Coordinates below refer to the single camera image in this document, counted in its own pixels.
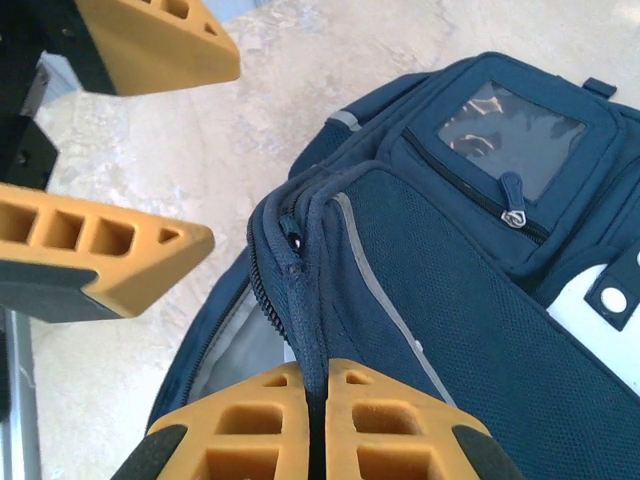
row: reflective strip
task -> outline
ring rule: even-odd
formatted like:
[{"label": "reflective strip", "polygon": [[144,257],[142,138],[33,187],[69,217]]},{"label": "reflective strip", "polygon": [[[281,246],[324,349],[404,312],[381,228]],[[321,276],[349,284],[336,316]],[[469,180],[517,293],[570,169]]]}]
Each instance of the reflective strip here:
[{"label": "reflective strip", "polygon": [[389,318],[391,318],[396,327],[398,327],[398,330],[400,330],[400,333],[402,333],[405,340],[407,341],[407,345],[409,345],[409,347],[411,348],[411,351],[418,359],[420,366],[427,374],[434,387],[436,387],[436,390],[438,390],[438,392],[442,396],[442,399],[449,405],[455,406],[456,404],[453,401],[453,398],[451,397],[451,395],[449,395],[449,392],[440,380],[440,377],[438,377],[438,374],[431,366],[427,358],[424,356],[422,350],[418,347],[418,342],[411,334],[409,327],[407,327],[407,324],[404,322],[404,320],[396,310],[396,307],[393,306],[393,303],[391,303],[391,300],[389,300],[389,297],[387,297],[387,294],[384,292],[382,286],[378,282],[378,279],[373,273],[371,265],[369,265],[369,261],[364,254],[362,243],[360,242],[360,235],[358,234],[358,228],[356,226],[355,217],[353,215],[351,200],[344,193],[338,193],[335,197],[333,197],[333,199],[338,202],[342,209],[344,221],[347,226],[347,234],[349,235],[349,243],[351,244],[351,251],[353,252],[353,256],[356,260],[358,270],[360,270],[360,275],[362,275],[364,283],[367,285],[367,288],[369,288],[369,291],[375,297],[375,299],[378,301],[387,315],[389,315]]},{"label": "reflective strip", "polygon": [[338,110],[336,113],[329,116],[329,118],[344,123],[352,132],[357,132],[362,128],[357,117],[346,110]]}]

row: clear plastic window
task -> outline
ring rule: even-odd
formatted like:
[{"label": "clear plastic window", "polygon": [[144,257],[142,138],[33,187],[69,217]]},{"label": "clear plastic window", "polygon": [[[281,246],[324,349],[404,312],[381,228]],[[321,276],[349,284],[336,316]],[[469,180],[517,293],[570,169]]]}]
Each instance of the clear plastic window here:
[{"label": "clear plastic window", "polygon": [[578,144],[584,129],[573,118],[488,82],[444,124],[438,136],[496,179],[508,171],[518,173],[525,197],[534,201]]}]

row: gray lining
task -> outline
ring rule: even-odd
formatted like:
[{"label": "gray lining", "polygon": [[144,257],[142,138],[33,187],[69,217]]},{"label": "gray lining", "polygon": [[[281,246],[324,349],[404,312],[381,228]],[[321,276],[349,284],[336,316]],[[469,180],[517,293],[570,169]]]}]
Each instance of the gray lining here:
[{"label": "gray lining", "polygon": [[283,343],[247,287],[208,345],[189,403],[281,365]]}]

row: beige stone surface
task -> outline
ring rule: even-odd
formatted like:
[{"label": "beige stone surface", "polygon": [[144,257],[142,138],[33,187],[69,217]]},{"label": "beige stone surface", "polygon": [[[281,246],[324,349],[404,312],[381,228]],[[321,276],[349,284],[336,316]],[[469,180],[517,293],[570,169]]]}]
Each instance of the beige stone surface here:
[{"label": "beige stone surface", "polygon": [[163,375],[256,203],[328,114],[406,72],[502,51],[640,107],[640,2],[280,0],[227,25],[232,84],[137,98],[77,93],[39,122],[57,193],[209,225],[214,253],[136,319],[33,322],[46,479],[108,478],[138,443]]}]

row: zipper pull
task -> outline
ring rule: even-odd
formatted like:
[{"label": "zipper pull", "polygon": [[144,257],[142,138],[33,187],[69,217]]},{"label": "zipper pull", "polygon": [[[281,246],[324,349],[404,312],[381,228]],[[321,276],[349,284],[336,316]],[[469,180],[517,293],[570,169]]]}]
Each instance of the zipper pull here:
[{"label": "zipper pull", "polygon": [[287,213],[280,217],[279,223],[285,237],[287,237],[289,246],[294,252],[298,253],[302,249],[302,234],[300,233],[298,222],[293,218],[293,215]]},{"label": "zipper pull", "polygon": [[505,172],[500,176],[500,185],[507,199],[507,210],[500,219],[511,228],[522,228],[527,224],[522,178],[515,172]]}]

